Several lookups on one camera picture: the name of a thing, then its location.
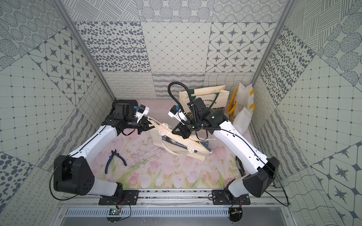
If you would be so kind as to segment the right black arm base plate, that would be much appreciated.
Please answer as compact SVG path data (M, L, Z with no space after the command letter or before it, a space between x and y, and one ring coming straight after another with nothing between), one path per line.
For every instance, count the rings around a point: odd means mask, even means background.
M214 189L211 191L211 198L213 205L250 205L251 201L249 195L242 195L234 197L230 192L223 189Z

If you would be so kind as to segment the starry night canvas tote bag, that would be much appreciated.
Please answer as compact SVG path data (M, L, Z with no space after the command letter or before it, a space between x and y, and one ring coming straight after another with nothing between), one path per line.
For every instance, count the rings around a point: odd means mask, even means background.
M201 161L205 161L212 150L209 148L209 141L200 141L195 135L183 139L179 135L172 133L172 129L166 123L160 123L149 117L148 121L154 126L150 130L153 144L165 149L176 156L188 156Z

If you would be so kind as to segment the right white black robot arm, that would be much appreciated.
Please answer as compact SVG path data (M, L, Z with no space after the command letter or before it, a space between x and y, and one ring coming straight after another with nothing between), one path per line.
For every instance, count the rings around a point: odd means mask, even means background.
M220 110L210 111L201 98L188 103L194 118L191 120L182 108L174 105L169 116L179 121L173 134L187 139L193 131L205 130L221 140L241 160L248 174L232 181L227 191L233 197L250 194L261 197L276 179L280 162L275 157L267 157L253 147L233 126Z

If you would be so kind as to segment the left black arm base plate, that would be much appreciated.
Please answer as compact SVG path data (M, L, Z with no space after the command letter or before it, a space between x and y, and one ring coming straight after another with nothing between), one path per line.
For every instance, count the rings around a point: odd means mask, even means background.
M117 205L117 204L124 204L126 205L136 205L139 190L122 190L117 191L113 196L101 196L98 205L107 206L107 205Z

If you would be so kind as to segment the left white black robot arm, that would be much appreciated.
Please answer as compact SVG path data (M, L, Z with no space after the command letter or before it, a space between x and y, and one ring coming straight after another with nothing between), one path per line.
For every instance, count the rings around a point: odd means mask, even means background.
M50 190L73 195L100 195L122 197L122 185L99 180L90 165L103 148L126 129L137 133L152 128L146 115L150 109L136 100L115 100L111 111L100 128L79 148L68 155L60 155L54 161L53 184Z

